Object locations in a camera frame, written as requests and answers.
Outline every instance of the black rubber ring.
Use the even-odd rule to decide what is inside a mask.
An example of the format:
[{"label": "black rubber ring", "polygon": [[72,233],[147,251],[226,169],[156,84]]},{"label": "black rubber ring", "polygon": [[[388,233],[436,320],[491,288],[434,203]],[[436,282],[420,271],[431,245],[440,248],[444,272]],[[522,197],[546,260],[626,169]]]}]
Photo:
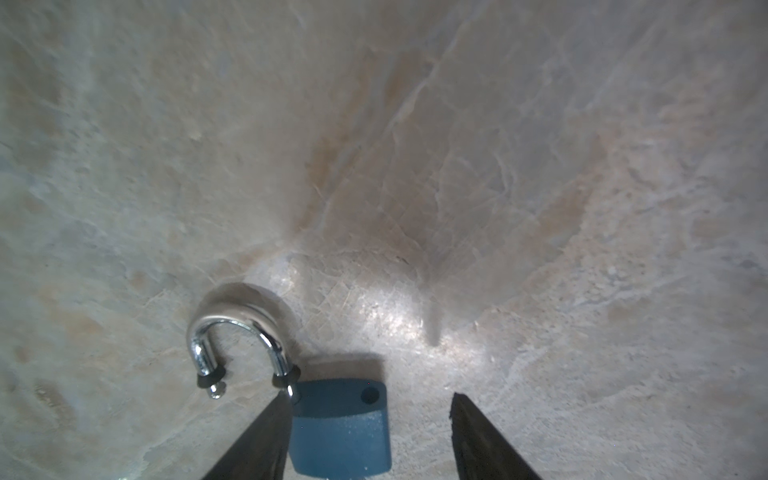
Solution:
[{"label": "black rubber ring", "polygon": [[296,383],[299,380],[300,376],[301,376],[301,369],[298,366],[294,365],[287,375],[283,375],[283,376],[272,375],[272,385],[277,387],[278,389],[284,389],[288,385]]},{"label": "black rubber ring", "polygon": [[219,380],[224,378],[226,374],[227,369],[224,368],[224,365],[219,365],[213,372],[209,373],[208,375],[198,375],[197,386],[202,389],[207,389],[212,385],[216,385]]}]

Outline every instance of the open padlock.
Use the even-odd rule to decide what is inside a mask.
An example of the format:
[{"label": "open padlock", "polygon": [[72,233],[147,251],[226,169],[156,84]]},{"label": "open padlock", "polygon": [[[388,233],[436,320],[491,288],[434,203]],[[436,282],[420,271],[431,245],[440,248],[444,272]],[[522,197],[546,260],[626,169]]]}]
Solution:
[{"label": "open padlock", "polygon": [[[387,472],[389,447],[387,395],[383,383],[372,379],[323,379],[300,382],[301,370],[291,362],[278,333],[270,302],[254,289],[241,287],[237,297],[207,302],[187,330],[187,345],[197,368],[197,386],[220,398],[226,370],[213,355],[208,329],[232,323],[256,334],[270,354],[273,384],[287,393],[292,418],[288,448],[294,469],[330,480],[350,480]],[[280,471],[274,478],[282,478]],[[244,458],[244,462],[253,459]]]}]

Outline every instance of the padlock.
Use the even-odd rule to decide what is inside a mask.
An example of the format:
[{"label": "padlock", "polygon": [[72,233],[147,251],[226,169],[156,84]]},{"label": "padlock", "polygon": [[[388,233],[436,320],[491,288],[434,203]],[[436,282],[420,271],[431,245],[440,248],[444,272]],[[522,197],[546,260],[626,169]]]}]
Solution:
[{"label": "padlock", "polygon": [[[187,346],[197,369],[197,385],[206,389],[213,399],[224,395],[226,370],[216,360],[208,330],[219,323],[236,325],[258,336],[266,347],[275,372],[272,383],[287,394],[292,416],[280,421],[274,419],[270,432],[260,432],[271,435],[281,445],[275,445],[269,452],[251,452],[248,458],[240,456],[238,452],[242,449],[233,447],[212,472],[250,472],[249,468],[271,465],[266,470],[270,475],[279,476],[269,478],[282,478],[285,455],[280,439],[285,436],[281,432],[288,430],[288,452],[294,469],[301,474],[351,480],[390,470],[392,455],[384,384],[369,379],[299,382],[301,370],[290,360],[280,338],[273,302],[249,286],[235,286],[234,289],[226,286],[222,290],[225,294],[206,302],[187,330]],[[244,438],[238,442],[264,444]]]},{"label": "padlock", "polygon": [[299,382],[293,406],[293,468],[310,477],[350,480],[387,472],[386,387],[368,379]]}]

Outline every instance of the stone surface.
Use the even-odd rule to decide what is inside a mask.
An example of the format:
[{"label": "stone surface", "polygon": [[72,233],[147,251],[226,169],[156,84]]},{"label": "stone surface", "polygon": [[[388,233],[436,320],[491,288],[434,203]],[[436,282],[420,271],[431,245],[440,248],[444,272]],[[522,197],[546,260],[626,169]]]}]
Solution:
[{"label": "stone surface", "polygon": [[[0,5],[0,467],[199,478],[274,392],[245,279],[375,356],[392,471],[467,393],[543,478],[768,472],[768,8]],[[297,478],[288,465],[287,478]]]}]

